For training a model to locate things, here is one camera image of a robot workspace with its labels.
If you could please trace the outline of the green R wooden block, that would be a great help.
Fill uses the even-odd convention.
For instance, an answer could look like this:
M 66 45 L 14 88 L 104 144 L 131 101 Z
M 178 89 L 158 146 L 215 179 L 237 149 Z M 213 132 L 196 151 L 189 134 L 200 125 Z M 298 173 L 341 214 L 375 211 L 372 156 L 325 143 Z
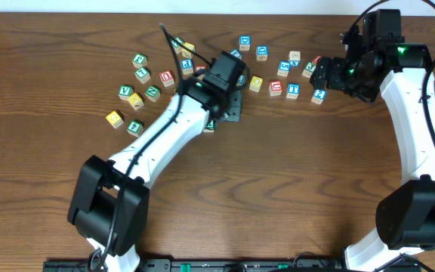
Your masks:
M 211 120 L 203 129 L 204 132 L 214 132 L 217 127 L 216 121 Z

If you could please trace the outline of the yellow O block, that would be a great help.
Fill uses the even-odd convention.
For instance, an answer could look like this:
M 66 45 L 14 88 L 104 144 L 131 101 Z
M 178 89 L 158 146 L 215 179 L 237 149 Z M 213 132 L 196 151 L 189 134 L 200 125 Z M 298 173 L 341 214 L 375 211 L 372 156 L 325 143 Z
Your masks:
M 249 90 L 254 92 L 259 92 L 263 84 L 263 79 L 258 76 L 252 76 L 249 82 Z

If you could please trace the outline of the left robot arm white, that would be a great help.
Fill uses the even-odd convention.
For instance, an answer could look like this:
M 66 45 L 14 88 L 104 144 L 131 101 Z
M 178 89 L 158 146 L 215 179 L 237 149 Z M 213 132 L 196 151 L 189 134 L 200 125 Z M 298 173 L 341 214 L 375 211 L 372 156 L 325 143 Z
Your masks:
M 242 73 L 201 70 L 183 80 L 163 114 L 108 160 L 81 167 L 67 219 L 94 247 L 87 271 L 134 271 L 147 224 L 150 190 L 177 153 L 234 102 Z

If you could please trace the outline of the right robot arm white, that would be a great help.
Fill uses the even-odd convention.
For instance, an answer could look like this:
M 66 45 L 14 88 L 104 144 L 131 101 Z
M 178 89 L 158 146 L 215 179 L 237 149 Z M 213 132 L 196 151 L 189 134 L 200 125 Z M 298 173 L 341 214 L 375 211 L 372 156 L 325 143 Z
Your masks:
M 402 180 L 379 202 L 375 229 L 344 250 L 348 270 L 380 271 L 393 261 L 435 249 L 435 91 L 425 45 L 348 45 L 321 57 L 310 77 L 318 92 L 343 91 L 372 102 L 382 97 L 400 150 Z

